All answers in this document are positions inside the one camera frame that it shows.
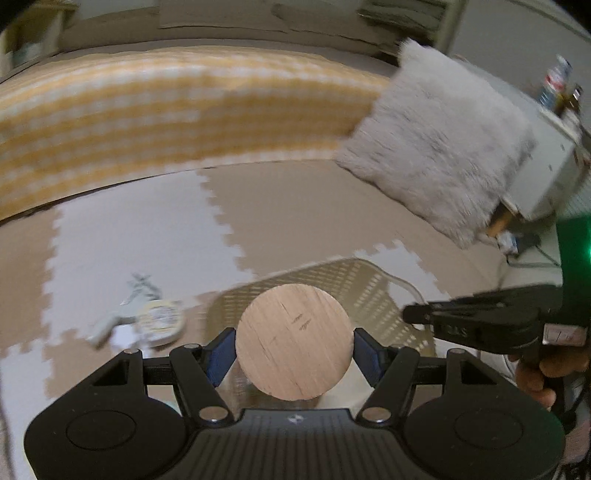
yellow checkered fabric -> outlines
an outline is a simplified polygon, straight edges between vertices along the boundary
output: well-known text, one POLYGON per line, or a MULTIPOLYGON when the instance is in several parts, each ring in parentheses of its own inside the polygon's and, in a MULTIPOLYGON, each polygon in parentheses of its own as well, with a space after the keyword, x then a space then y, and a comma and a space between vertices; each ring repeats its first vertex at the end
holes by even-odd
POLYGON ((128 180, 332 158, 388 79, 255 48, 88 55, 0 85, 0 219, 128 180))

wood grain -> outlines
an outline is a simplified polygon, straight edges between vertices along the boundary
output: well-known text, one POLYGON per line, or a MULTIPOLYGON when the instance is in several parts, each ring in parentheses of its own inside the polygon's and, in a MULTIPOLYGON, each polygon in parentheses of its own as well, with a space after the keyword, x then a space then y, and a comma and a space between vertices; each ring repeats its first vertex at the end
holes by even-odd
POLYGON ((308 400, 334 387, 353 355, 353 326, 325 291, 286 284, 267 290, 246 308, 236 331, 245 375, 281 400, 308 400))

bottle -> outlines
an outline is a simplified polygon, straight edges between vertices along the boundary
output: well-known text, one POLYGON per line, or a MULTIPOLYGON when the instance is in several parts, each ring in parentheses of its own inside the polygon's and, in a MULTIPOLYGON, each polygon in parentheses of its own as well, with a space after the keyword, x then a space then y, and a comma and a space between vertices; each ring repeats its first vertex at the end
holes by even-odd
POLYGON ((556 55, 556 59, 558 63, 548 70, 542 92, 538 97, 540 105, 553 112, 556 111, 559 105, 560 95, 564 92, 570 72, 573 70, 570 63, 561 55, 556 55))
POLYGON ((583 89, 580 85, 575 85, 573 92, 564 100, 564 112, 562 114, 562 121, 565 127, 568 127, 575 132, 580 131, 581 119, 581 95, 583 89))

white cabinet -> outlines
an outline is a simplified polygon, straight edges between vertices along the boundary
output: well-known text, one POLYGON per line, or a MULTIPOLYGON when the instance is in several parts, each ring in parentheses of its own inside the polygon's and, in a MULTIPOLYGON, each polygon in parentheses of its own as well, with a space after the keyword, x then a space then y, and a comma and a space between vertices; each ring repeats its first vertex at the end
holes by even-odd
POLYGON ((560 209, 580 177, 573 155, 575 142, 540 112, 533 98, 474 65, 463 64, 519 107, 534 128, 537 146, 503 197, 505 205, 525 220, 536 220, 560 209))

fluffy white cushion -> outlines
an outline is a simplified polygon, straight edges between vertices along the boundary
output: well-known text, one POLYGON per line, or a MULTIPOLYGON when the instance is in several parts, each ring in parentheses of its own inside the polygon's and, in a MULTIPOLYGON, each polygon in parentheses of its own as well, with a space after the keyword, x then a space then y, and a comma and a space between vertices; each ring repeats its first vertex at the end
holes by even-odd
POLYGON ((531 124, 437 50, 409 41, 400 64, 337 163, 466 248, 535 146, 531 124))

